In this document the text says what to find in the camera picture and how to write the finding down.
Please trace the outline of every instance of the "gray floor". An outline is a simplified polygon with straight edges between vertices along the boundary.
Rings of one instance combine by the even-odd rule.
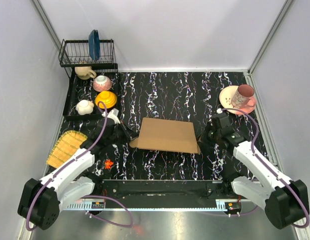
[[[243,212],[251,208],[246,205]],[[101,216],[128,223],[125,212],[104,212]],[[134,212],[133,217],[137,226],[127,229],[89,219],[83,212],[64,211],[51,228],[36,230],[32,240],[297,239],[292,227],[274,228],[262,210],[240,218],[209,216],[202,212]]]

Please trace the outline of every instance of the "pink mug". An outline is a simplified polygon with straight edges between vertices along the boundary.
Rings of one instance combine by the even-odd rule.
[[[240,85],[231,99],[231,104],[235,109],[243,109],[246,107],[253,108],[255,103],[253,102],[252,105],[248,105],[248,102],[252,100],[254,93],[255,90],[250,85]]]

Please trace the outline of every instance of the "black dish rack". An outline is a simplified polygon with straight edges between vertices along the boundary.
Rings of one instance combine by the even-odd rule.
[[[93,79],[82,80],[77,77],[75,67],[92,67],[98,75],[105,75],[110,78],[112,88],[110,89],[117,96],[116,108],[120,111],[121,87],[119,83],[118,65],[114,41],[100,41],[100,57],[97,61],[89,56],[88,40],[63,40],[59,52],[60,66],[71,67],[72,73],[69,77],[69,88],[64,106],[63,116],[67,121],[98,120],[102,118],[101,112],[95,105],[95,98],[99,92],[93,89]],[[81,100],[89,100],[94,103],[94,110],[91,114],[79,115],[76,105]]]

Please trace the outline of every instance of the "mug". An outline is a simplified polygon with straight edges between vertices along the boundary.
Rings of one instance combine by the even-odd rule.
[[[248,102],[251,100],[254,93],[255,90],[250,85],[240,85],[231,99],[231,104],[235,109],[243,109],[245,107],[253,108],[255,104],[253,103],[253,105],[248,105]]]
[[[75,67],[75,73],[82,80],[87,80],[89,78],[94,79],[97,76],[91,66],[77,66]]]
[[[97,92],[108,91],[112,86],[112,83],[107,76],[99,75],[94,79],[93,88]]]

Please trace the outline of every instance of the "brown box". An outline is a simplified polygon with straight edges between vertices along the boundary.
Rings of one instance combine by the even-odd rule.
[[[200,154],[192,122],[144,117],[132,148]]]

